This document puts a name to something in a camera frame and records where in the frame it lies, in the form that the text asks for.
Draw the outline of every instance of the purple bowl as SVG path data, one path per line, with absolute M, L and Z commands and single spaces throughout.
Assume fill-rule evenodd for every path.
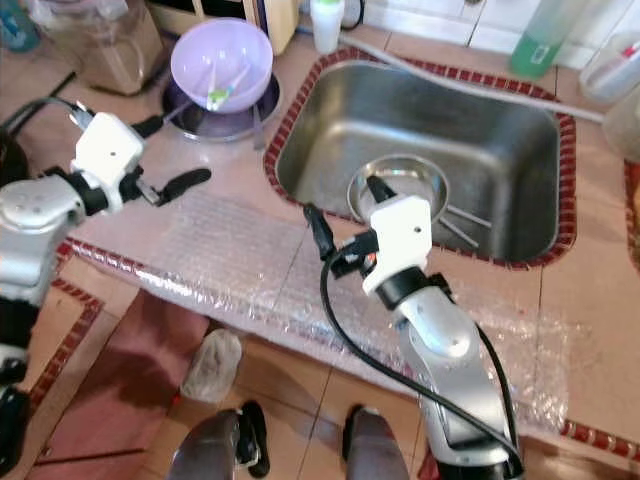
M 207 108 L 209 81 L 215 64 L 216 89 L 226 88 L 249 71 L 219 113 L 240 112 L 256 103 L 269 85 L 273 50 L 262 30 L 236 18 L 202 23 L 185 33 L 171 54 L 171 74 L 184 93 Z

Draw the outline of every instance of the countertop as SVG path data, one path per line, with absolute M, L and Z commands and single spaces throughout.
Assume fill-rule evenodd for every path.
M 353 34 L 398 55 L 509 76 L 507 59 L 501 55 L 366 26 Z M 312 39 L 297 35 L 276 59 L 274 72 L 281 83 L 283 98 L 279 111 L 265 127 L 268 141 L 317 58 Z M 1 60 L 0 119 L 6 118 L 25 101 L 46 94 L 69 72 L 46 44 L 27 55 L 3 53 Z M 576 72 L 554 68 L 537 83 L 564 102 L 593 108 L 577 92 Z M 163 81 L 159 80 L 143 94 L 126 98 L 90 90 L 74 81 L 61 96 L 78 99 L 96 111 L 113 112 L 127 122 L 135 122 L 159 112 L 162 86 Z M 80 132 L 64 118 L 56 107 L 48 107 L 20 134 L 19 141 L 34 170 L 55 164 L 69 165 Z M 609 150 L 599 126 L 577 120 L 577 132 L 578 234 L 575 244 L 564 256 L 541 268 L 510 271 L 434 249 L 429 256 L 428 269 L 443 272 L 454 287 L 473 290 L 478 299 L 488 303 L 499 299 L 501 304 L 525 312 L 529 317 L 540 314 L 547 320 L 567 325 L 571 339 L 568 418 L 640 442 L 640 416 L 634 413 L 635 406 L 640 404 L 640 378 L 635 372 L 635 366 L 640 363 L 640 349 L 637 348 L 640 274 L 627 249 L 623 162 Z M 315 285 L 320 264 L 298 260 L 301 253 L 315 257 L 302 213 L 270 187 L 263 173 L 263 153 L 255 152 L 252 147 L 251 139 L 224 145 L 188 142 L 176 129 L 166 128 L 148 141 L 141 162 L 148 182 L 162 186 L 173 176 L 196 166 L 212 168 L 212 180 L 162 209 L 138 201 L 116 216 L 92 218 L 73 232 L 73 237 L 149 265 L 158 272 L 184 277 L 196 272 L 201 278 L 202 272 L 197 268 L 182 272 L 180 266 L 185 265 L 186 259 L 194 263 L 194 258 L 184 253 L 188 248 L 206 247 L 211 239 L 194 240 L 180 255 L 166 258 L 167 253 L 175 251 L 176 245 L 184 239 L 179 227 L 185 226 L 185 218 L 191 218 L 187 207 L 206 211 L 206 202 L 216 199 L 222 207 L 216 210 L 219 218 L 212 215 L 211 222 L 216 218 L 224 221 L 228 218 L 225 215 L 233 209 L 253 212 L 256 224 L 269 225 L 269 231 L 262 232 L 255 225 L 252 230 L 247 226 L 247 235 L 264 233 L 265 241 L 272 242 L 275 247 L 273 258 L 269 259 L 271 263 L 266 262 L 265 269 L 260 271 L 258 268 L 256 273 L 262 277 L 255 284 L 265 285 L 264 292 L 257 296 L 255 291 L 251 292 L 252 302 L 244 309 L 227 308 L 230 304 L 223 302 L 218 308 L 209 305 L 202 310 L 215 313 L 217 318 L 231 324 L 239 322 L 243 328 L 255 326 L 256 333 L 272 341 L 314 355 L 314 351 L 309 351 L 308 343 L 296 344 L 291 340 L 293 337 L 287 337 L 286 328 L 274 334 L 261 330 L 268 321 L 249 321 L 265 312 L 273 318 L 300 308 L 310 308 L 312 314 L 320 312 L 317 300 L 315 303 L 303 302 L 302 306 L 278 302 L 287 291 L 295 293 L 298 290 L 297 282 Z M 355 225 L 340 219 L 331 218 L 329 222 L 337 238 L 346 238 L 357 231 Z M 218 252 L 218 255 L 226 262 L 243 263 L 253 258 L 251 252 L 243 252 L 241 238 L 225 241 L 231 251 Z M 275 277 L 265 279 L 274 264 L 277 264 Z M 234 281 L 246 280 L 243 275 L 247 273 L 242 271 L 237 278 L 231 279 L 228 288 L 233 290 Z M 198 278 L 192 280 L 197 284 Z M 347 292 L 343 303 L 362 310 L 362 315 L 368 314 L 367 304 L 355 299 L 357 289 L 357 282 L 347 281 L 347 286 L 339 289 Z M 154 293 L 162 295 L 162 290 Z M 293 293 L 289 298 L 295 300 Z M 197 302 L 189 303 L 186 297 L 184 300 L 182 303 L 186 306 L 197 308 Z M 276 325 L 279 328 L 288 326 L 277 322 Z M 348 363 L 340 367 L 349 369 Z

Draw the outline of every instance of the sink basin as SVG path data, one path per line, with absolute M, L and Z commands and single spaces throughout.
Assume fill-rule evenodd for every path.
M 372 61 L 339 55 L 331 63 L 321 61 L 322 72 L 312 70 L 265 156 L 267 174 L 281 194 L 349 218 L 346 192 L 361 166 L 390 154 L 417 155 L 444 172 L 450 205 L 492 224 L 447 214 L 478 246 L 440 223 L 433 224 L 434 242 L 527 267 L 548 262 L 572 244 L 575 218 L 560 221 L 563 196 L 574 195 L 575 178 L 561 183 L 560 168 L 561 151 L 569 157 L 573 151 L 575 162 L 571 118 L 460 94 Z M 567 119 L 573 142 L 561 134 Z M 567 171 L 575 175 L 575 168 Z

